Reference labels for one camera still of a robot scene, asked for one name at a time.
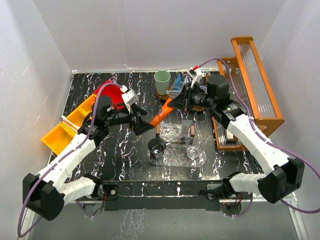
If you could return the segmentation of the brown oval wooden tray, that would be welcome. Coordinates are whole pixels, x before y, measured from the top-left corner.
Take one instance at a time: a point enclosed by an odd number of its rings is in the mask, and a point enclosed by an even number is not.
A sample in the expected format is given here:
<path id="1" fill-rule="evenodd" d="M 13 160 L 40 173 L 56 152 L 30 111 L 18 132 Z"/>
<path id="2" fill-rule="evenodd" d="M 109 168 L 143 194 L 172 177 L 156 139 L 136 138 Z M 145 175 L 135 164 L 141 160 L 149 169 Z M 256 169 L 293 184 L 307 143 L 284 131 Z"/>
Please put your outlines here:
<path id="1" fill-rule="evenodd" d="M 169 98 L 168 94 L 159 94 L 157 91 L 155 91 L 155 95 L 157 98 L 159 98 L 160 100 L 166 101 Z"/>

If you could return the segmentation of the black cup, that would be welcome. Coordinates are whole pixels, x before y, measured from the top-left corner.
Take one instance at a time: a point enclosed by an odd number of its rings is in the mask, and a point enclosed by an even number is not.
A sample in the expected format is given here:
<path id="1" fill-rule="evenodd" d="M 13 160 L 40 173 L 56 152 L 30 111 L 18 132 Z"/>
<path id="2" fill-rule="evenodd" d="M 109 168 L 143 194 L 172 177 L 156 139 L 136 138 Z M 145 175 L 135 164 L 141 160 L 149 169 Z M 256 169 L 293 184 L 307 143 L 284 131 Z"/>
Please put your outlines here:
<path id="1" fill-rule="evenodd" d="M 159 159 L 164 155 L 164 151 L 166 150 L 166 142 L 160 138 L 160 137 L 155 137 L 152 138 L 148 142 L 148 150 L 150 154 L 151 159 Z"/>

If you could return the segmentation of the black front mounting rail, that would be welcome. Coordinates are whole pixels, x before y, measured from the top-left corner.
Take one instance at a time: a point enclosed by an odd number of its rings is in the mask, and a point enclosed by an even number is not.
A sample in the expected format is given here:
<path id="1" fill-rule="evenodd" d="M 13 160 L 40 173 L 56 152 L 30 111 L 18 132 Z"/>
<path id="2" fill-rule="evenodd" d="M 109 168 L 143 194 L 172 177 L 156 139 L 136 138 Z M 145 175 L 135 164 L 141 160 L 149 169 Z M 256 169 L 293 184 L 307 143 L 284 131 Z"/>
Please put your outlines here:
<path id="1" fill-rule="evenodd" d="M 221 180 L 170 180 L 170 181 L 103 181 L 102 196 L 81 197 L 86 204 L 102 204 L 105 211 L 132 209 L 177 210 L 205 209 L 219 211 L 220 204 L 243 203 L 249 194 L 241 197 L 222 193 Z"/>

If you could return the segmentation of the wood acrylic toothbrush stand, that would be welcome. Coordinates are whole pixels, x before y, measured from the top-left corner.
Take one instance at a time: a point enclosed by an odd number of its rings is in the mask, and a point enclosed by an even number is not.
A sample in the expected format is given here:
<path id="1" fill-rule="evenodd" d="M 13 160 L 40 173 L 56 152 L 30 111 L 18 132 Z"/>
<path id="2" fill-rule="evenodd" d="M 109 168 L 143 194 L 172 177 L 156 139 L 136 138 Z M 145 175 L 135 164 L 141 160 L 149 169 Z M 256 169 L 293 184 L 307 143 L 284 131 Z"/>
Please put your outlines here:
<path id="1" fill-rule="evenodd" d="M 196 135 L 195 125 L 192 124 L 187 135 L 181 133 L 182 124 L 160 123 L 156 126 L 156 137 L 162 138 L 167 143 L 184 144 Z"/>

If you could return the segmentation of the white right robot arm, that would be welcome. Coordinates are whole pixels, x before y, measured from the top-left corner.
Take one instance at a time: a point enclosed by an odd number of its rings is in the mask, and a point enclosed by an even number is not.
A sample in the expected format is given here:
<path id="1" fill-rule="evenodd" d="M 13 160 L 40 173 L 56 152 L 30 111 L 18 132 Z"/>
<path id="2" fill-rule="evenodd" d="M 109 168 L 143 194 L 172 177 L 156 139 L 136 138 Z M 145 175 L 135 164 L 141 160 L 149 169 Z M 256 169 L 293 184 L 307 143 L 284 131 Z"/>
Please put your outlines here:
<path id="1" fill-rule="evenodd" d="M 183 84 L 168 106 L 184 112 L 207 108 L 213 118 L 237 137 L 262 168 L 262 174 L 235 172 L 223 179 L 223 194 L 233 199 L 241 192 L 262 195 L 274 204 L 299 189 L 305 165 L 271 145 L 261 130 L 251 126 L 249 113 L 230 97 L 229 83 L 220 74 L 204 75 L 195 66 L 187 70 L 192 81 Z"/>

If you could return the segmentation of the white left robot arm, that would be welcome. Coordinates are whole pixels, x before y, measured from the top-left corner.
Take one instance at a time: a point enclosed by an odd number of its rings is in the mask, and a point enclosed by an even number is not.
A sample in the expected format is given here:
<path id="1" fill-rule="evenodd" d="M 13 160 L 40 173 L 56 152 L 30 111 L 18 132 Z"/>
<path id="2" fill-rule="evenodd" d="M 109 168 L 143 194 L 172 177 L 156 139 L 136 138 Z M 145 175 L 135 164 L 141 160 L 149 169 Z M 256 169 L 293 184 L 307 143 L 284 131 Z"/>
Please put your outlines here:
<path id="1" fill-rule="evenodd" d="M 148 113 L 137 104 L 138 96 L 132 89 L 119 86 L 122 109 L 113 104 L 112 98 L 99 91 L 91 113 L 65 149 L 37 174 L 27 174 L 22 181 L 22 207 L 28 208 L 48 221 L 55 219 L 63 207 L 82 197 L 93 200 L 103 195 L 101 180 L 83 176 L 67 183 L 66 179 L 82 160 L 93 152 L 109 134 L 109 128 L 128 124 L 139 136 L 154 126 L 143 120 Z"/>

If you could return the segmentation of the white toothbrush box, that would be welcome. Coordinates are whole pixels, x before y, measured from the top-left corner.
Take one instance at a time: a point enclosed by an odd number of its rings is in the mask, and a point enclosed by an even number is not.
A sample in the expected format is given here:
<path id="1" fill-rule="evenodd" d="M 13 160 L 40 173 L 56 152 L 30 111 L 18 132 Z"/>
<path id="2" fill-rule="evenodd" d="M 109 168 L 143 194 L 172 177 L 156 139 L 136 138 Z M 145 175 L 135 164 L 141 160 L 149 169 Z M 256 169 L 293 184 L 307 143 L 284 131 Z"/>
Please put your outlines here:
<path id="1" fill-rule="evenodd" d="M 235 140 L 234 135 L 228 131 L 226 132 L 226 139 L 227 139 L 227 141 L 234 141 Z"/>

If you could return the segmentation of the clear drinking glass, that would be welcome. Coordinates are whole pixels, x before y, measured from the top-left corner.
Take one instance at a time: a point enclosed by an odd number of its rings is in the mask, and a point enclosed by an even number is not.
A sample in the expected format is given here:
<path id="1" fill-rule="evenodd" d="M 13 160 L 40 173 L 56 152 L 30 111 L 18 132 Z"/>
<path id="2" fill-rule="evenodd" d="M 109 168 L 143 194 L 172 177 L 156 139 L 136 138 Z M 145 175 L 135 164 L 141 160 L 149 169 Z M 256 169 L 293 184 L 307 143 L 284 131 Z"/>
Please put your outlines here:
<path id="1" fill-rule="evenodd" d="M 186 156 L 195 160 L 201 155 L 203 139 L 202 138 L 190 138 L 185 144 Z"/>

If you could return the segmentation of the blue toothpaste tube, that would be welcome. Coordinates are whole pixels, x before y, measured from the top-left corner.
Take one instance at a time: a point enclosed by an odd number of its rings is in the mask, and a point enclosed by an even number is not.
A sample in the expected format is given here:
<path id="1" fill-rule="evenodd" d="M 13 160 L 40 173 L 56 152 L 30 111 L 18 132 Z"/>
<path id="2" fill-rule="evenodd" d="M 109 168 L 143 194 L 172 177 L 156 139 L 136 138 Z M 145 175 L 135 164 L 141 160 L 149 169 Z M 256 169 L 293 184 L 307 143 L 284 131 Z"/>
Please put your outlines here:
<path id="1" fill-rule="evenodd" d="M 178 73 L 177 78 L 176 78 L 176 82 L 174 85 L 174 90 L 179 91 L 180 89 L 181 89 L 181 75 L 180 75 L 180 73 Z"/>

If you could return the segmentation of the red plastic bin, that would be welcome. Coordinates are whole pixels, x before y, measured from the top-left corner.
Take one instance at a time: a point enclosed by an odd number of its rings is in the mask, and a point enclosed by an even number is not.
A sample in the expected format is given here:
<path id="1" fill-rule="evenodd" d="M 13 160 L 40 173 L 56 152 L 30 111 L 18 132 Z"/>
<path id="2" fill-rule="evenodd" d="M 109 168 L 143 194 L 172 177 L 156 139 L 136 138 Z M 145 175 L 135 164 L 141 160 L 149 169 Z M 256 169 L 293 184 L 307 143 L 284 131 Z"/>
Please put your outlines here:
<path id="1" fill-rule="evenodd" d="M 109 96 L 112 100 L 113 106 L 118 110 L 121 110 L 125 107 L 122 94 L 124 94 L 124 92 L 122 91 L 121 86 L 111 84 L 106 86 L 100 95 Z"/>

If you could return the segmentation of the glittery oval mat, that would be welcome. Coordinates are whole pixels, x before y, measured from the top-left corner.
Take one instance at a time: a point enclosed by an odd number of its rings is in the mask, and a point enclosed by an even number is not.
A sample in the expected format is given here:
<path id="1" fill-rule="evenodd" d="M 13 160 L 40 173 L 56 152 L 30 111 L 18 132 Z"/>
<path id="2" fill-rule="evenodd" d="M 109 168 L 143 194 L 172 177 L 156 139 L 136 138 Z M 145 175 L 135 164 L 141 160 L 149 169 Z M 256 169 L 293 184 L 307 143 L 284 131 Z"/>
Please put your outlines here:
<path id="1" fill-rule="evenodd" d="M 151 159 L 150 153 L 148 151 L 147 158 L 152 164 L 156 166 L 199 168 L 206 162 L 207 155 L 206 152 L 202 150 L 200 156 L 192 160 L 186 155 L 185 144 L 168 143 L 162 157 L 158 159 Z"/>

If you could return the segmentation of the orange wooden tiered shelf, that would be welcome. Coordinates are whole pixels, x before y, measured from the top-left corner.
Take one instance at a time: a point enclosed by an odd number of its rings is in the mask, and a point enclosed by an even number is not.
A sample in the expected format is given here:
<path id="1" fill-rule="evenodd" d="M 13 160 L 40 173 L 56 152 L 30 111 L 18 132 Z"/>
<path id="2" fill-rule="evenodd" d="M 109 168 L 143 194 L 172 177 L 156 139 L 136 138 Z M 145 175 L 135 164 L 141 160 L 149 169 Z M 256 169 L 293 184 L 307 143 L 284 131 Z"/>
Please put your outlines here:
<path id="1" fill-rule="evenodd" d="M 285 120 L 254 39 L 251 36 L 235 36 L 231 44 L 235 56 L 224 57 L 223 61 L 228 65 L 235 90 L 249 107 L 255 124 L 269 137 Z"/>

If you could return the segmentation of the silver toothpaste tube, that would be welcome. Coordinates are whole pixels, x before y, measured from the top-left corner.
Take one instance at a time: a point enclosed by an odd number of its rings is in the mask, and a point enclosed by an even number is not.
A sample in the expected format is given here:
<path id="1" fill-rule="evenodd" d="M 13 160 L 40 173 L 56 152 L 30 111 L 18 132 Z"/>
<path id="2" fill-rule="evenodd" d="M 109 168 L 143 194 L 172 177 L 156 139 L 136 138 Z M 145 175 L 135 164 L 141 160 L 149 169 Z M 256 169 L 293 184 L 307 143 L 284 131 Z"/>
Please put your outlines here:
<path id="1" fill-rule="evenodd" d="M 183 85 L 188 85 L 190 82 L 191 81 L 190 81 L 189 75 L 187 74 L 184 78 Z"/>

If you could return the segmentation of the orange toothpaste tube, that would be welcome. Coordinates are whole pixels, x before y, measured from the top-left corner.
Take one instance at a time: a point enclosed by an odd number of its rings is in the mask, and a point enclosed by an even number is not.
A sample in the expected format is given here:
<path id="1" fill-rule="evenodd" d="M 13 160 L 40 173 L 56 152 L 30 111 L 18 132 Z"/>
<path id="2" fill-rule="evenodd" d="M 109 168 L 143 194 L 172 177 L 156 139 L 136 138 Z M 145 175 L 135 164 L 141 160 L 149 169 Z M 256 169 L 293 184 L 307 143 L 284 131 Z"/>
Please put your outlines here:
<path id="1" fill-rule="evenodd" d="M 165 119 L 168 114 L 170 114 L 174 108 L 169 107 L 168 103 L 170 103 L 172 99 L 169 97 L 164 105 L 162 106 L 160 112 L 152 119 L 151 124 L 156 127 L 163 119 Z"/>

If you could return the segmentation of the green plastic cup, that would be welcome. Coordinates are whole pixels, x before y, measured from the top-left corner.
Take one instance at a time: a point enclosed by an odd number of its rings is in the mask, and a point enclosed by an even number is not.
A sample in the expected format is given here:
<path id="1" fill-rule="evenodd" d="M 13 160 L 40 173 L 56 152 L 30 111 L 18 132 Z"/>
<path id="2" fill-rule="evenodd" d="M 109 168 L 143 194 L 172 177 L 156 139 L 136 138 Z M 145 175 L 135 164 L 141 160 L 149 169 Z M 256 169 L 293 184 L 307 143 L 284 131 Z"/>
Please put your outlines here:
<path id="1" fill-rule="evenodd" d="M 171 74 L 166 70 L 159 70 L 154 74 L 156 91 L 159 95 L 165 95 L 171 79 Z"/>

